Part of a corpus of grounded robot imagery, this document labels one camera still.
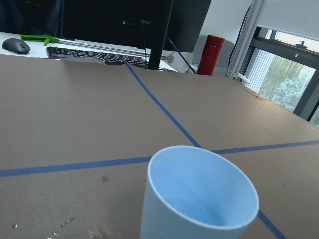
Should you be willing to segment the brown paper table cover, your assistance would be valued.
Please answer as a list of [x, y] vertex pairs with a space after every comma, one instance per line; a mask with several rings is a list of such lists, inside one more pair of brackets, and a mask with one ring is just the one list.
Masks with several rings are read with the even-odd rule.
[[150, 157], [221, 154], [251, 179], [245, 239], [319, 236], [319, 130], [236, 80], [0, 58], [0, 236], [137, 239]]

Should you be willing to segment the red thermos bottle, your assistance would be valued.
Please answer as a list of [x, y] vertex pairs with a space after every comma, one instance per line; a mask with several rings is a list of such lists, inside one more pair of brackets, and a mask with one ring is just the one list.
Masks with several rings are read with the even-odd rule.
[[213, 35], [208, 35], [201, 60], [197, 69], [197, 74], [212, 76], [217, 65], [225, 39]]

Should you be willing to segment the black keyboard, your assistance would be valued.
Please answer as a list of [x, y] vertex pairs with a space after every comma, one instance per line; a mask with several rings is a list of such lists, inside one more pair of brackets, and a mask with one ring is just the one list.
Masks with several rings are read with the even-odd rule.
[[99, 60], [106, 65], [122, 65], [127, 63], [142, 68], [148, 67], [148, 61], [139, 56], [129, 56], [88, 50], [75, 50], [60, 47], [47, 47], [46, 52], [48, 58], [50, 59], [87, 62], [94, 62], [95, 60]]

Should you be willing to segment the black computer mouse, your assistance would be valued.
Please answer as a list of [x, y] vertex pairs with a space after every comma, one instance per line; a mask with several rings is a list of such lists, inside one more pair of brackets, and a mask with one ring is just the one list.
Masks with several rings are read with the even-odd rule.
[[2, 48], [4, 50], [8, 50], [16, 54], [28, 54], [30, 51], [29, 45], [25, 43], [23, 40], [17, 38], [6, 39], [2, 43]]

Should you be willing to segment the light blue plastic cup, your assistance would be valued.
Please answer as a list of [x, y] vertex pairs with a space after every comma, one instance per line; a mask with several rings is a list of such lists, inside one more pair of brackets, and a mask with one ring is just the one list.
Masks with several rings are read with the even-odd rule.
[[237, 239], [259, 211], [247, 175], [224, 157], [193, 146], [151, 158], [143, 202], [143, 239]]

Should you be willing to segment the green plastic tool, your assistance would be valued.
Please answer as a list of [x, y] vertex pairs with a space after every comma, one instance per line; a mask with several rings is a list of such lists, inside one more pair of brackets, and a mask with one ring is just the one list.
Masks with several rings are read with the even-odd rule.
[[43, 42], [44, 46], [47, 46], [49, 43], [60, 43], [60, 39], [58, 37], [48, 35], [21, 35], [20, 38], [23, 41]]

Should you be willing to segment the black computer monitor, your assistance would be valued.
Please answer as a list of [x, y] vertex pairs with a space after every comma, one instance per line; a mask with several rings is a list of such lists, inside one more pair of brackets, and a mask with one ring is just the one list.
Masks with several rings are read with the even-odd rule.
[[61, 36], [150, 49], [149, 69], [163, 51], [192, 52], [209, 0], [66, 0]]

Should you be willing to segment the seated person dark shirt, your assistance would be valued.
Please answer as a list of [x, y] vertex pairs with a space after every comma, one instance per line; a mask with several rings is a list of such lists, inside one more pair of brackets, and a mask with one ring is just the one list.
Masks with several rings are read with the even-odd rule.
[[62, 0], [2, 0], [0, 31], [13, 34], [59, 36]]

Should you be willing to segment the aluminium frame post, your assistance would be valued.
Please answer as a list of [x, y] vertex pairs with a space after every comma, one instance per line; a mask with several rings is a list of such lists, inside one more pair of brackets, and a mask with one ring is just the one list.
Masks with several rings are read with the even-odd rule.
[[236, 79], [239, 76], [241, 65], [250, 46], [265, 3], [266, 0], [253, 0], [245, 14], [238, 34], [238, 40], [229, 58], [226, 76], [230, 79]]

